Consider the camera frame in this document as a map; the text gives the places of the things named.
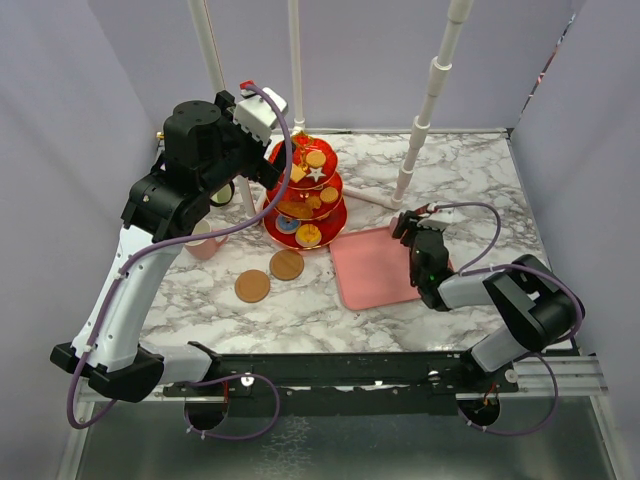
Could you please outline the white pvc pipe frame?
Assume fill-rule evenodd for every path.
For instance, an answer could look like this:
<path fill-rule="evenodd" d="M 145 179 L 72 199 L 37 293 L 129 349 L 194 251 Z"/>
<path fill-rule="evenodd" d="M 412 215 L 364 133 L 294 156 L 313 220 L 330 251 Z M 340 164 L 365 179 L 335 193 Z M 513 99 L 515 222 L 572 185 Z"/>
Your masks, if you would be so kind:
<path fill-rule="evenodd" d="M 188 6 L 213 90 L 218 93 L 224 90 L 226 85 L 208 5 L 205 1 L 190 1 Z M 399 169 L 394 193 L 388 198 L 376 197 L 347 186 L 345 188 L 347 196 L 377 204 L 390 210 L 397 210 L 401 207 L 403 196 L 413 176 L 418 153 L 423 147 L 426 135 L 429 132 L 431 117 L 437 99 L 442 93 L 451 72 L 458 39 L 464 23 L 470 15 L 472 6 L 473 3 L 471 1 L 452 1 L 449 4 L 445 32 L 438 54 L 430 62 L 426 96 L 419 115 L 414 118 L 412 123 L 408 152 Z M 299 3 L 290 1 L 287 10 L 293 82 L 294 126 L 288 128 L 286 124 L 282 124 L 281 129 L 286 134 L 296 134 L 303 132 L 305 129 Z"/>

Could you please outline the rectangular yellow biscuit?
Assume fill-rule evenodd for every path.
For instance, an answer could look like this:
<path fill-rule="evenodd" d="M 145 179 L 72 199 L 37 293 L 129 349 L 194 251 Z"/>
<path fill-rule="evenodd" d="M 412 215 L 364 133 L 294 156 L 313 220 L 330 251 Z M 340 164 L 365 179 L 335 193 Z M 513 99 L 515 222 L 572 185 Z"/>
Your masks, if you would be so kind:
<path fill-rule="evenodd" d="M 302 169 L 300 166 L 298 165 L 292 166 L 292 170 L 290 174 L 290 179 L 292 182 L 297 183 L 300 180 L 304 179 L 306 175 L 307 175 L 306 171 Z"/>

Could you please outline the swirl butter cookie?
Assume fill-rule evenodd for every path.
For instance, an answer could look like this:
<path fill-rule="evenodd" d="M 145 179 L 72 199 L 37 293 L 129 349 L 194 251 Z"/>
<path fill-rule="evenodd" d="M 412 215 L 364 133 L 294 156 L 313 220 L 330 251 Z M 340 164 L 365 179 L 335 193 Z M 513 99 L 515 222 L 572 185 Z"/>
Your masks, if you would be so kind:
<path fill-rule="evenodd" d="M 323 202 L 318 196 L 309 196 L 305 199 L 305 203 L 312 209 L 319 209 L 322 207 Z"/>

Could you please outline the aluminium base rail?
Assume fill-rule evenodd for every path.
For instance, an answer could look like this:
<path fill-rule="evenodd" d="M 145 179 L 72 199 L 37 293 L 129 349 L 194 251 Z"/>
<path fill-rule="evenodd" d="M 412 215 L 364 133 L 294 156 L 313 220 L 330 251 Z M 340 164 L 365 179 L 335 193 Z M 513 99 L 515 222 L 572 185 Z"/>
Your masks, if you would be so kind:
<path fill-rule="evenodd" d="M 510 363 L 477 380 L 462 372 L 459 352 L 369 354 L 225 354 L 214 363 L 213 376 L 235 375 L 229 391 L 247 397 L 269 379 L 280 390 L 315 392 L 407 390 L 435 395 L 480 398 L 493 389 L 499 395 L 590 397 L 608 393 L 594 356 L 554 352 Z"/>

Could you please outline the red three-tier stand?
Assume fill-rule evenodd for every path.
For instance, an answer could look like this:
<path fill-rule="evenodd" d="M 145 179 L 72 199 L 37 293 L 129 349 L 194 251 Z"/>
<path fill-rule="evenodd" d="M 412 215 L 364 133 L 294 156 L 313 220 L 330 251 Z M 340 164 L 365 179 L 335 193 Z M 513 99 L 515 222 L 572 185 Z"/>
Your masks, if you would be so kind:
<path fill-rule="evenodd" d="M 321 248 L 347 223 L 338 156 L 329 143 L 305 132 L 294 134 L 292 144 L 290 181 L 263 225 L 275 242 L 288 248 Z"/>

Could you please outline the brown croissant bread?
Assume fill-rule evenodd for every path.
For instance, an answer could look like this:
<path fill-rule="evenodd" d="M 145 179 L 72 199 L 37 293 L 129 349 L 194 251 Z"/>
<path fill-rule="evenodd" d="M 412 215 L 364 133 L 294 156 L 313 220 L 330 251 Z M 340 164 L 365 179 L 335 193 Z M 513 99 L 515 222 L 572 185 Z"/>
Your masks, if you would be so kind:
<path fill-rule="evenodd" d="M 276 209 L 289 218 L 310 220 L 313 217 L 313 208 L 306 202 L 280 201 Z"/>

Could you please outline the yellow donut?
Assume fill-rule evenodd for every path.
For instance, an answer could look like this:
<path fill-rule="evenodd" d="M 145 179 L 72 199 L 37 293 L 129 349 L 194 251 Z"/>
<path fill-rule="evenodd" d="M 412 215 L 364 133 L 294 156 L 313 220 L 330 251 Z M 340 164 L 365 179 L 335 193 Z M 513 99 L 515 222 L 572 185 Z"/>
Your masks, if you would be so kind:
<path fill-rule="evenodd" d="M 322 232 L 313 224 L 302 224 L 295 233 L 296 243 L 302 248 L 313 248 L 320 244 Z"/>

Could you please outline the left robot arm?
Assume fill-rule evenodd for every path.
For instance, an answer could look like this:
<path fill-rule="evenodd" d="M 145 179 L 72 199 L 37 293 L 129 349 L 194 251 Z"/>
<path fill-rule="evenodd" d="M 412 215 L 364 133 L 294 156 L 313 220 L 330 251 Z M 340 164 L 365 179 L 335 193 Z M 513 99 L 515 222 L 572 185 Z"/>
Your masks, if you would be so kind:
<path fill-rule="evenodd" d="M 141 329 L 168 268 L 210 211 L 210 198 L 238 176 L 274 188 L 292 164 L 292 148 L 265 157 L 287 102 L 247 82 L 242 100 L 227 91 L 213 102 L 178 104 L 163 125 L 164 150 L 130 189 L 108 278 L 76 337 L 55 346 L 51 362 L 111 400 L 137 403 L 163 384 L 188 383 L 206 395 L 220 385 L 215 355 L 190 342 L 146 347 Z"/>

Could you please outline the green mug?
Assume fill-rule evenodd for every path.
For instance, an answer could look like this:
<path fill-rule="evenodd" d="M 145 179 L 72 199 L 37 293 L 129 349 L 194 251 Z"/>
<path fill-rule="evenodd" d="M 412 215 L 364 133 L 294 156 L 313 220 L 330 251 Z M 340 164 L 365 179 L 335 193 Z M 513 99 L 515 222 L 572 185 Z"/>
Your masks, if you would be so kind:
<path fill-rule="evenodd" d="M 210 197 L 210 204 L 220 208 L 228 205 L 235 194 L 235 184 L 230 182 Z"/>

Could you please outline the pink mug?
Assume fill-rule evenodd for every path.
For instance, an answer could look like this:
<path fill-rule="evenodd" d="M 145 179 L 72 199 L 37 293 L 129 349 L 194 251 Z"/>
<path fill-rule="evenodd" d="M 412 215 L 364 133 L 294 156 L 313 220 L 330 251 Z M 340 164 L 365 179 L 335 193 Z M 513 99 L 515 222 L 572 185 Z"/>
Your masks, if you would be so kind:
<path fill-rule="evenodd" d="M 200 220 L 194 227 L 192 235 L 201 235 L 211 233 L 213 231 L 211 224 L 206 220 Z M 184 244 L 186 251 L 198 260 L 209 260 L 229 239 L 229 236 L 220 238 L 207 238 L 202 240 L 190 241 Z"/>

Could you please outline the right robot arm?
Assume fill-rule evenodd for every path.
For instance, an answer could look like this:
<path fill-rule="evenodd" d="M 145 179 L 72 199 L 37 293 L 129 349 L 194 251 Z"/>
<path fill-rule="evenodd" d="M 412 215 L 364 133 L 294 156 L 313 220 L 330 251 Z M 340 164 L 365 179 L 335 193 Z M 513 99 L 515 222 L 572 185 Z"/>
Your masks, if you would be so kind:
<path fill-rule="evenodd" d="M 449 265 L 444 224 L 434 215 L 408 210 L 391 221 L 391 236 L 409 249 L 411 286 L 432 310 L 488 305 L 503 321 L 460 355 L 457 370 L 467 389 L 481 391 L 506 365 L 575 335 L 585 308 L 537 257 L 525 254 L 504 265 L 456 272 Z"/>

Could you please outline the star gingerbread cookie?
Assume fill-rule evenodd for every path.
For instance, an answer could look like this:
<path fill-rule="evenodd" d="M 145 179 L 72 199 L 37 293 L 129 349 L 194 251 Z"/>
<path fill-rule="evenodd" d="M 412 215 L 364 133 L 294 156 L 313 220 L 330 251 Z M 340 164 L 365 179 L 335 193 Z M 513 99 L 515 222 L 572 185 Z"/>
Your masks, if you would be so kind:
<path fill-rule="evenodd" d="M 311 167 L 306 177 L 312 179 L 314 182 L 318 182 L 321 178 L 324 178 L 326 174 L 321 167 Z"/>

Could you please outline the round biscuit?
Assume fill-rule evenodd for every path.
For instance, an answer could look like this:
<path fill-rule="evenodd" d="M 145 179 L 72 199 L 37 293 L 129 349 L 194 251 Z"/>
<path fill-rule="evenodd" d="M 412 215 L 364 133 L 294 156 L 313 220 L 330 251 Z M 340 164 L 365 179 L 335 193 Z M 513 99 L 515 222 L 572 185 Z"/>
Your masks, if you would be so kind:
<path fill-rule="evenodd" d="M 310 168 L 321 168 L 326 163 L 326 155 L 322 151 L 312 150 L 306 155 L 305 162 Z"/>
<path fill-rule="evenodd" d="M 339 199 L 339 191 L 335 187 L 327 187 L 320 192 L 323 203 L 331 204 Z"/>

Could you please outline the blue frosted donut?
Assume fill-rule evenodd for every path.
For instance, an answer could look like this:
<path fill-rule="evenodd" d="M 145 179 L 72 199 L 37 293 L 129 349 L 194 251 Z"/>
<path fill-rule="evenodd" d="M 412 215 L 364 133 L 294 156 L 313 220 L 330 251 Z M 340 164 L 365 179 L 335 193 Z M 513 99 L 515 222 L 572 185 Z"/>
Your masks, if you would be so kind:
<path fill-rule="evenodd" d="M 283 234 L 291 235 L 295 234 L 301 226 L 301 221 L 296 218 L 289 218 L 285 215 L 278 215 L 275 221 L 276 229 Z"/>

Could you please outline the pink serving tray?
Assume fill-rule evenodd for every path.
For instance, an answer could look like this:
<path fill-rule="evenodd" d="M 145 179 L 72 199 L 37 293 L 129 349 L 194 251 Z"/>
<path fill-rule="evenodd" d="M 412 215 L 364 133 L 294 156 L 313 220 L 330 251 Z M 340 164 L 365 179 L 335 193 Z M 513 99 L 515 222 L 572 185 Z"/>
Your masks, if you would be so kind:
<path fill-rule="evenodd" d="M 409 250 L 388 227 L 339 235 L 329 247 L 343 305 L 361 311 L 419 299 Z"/>

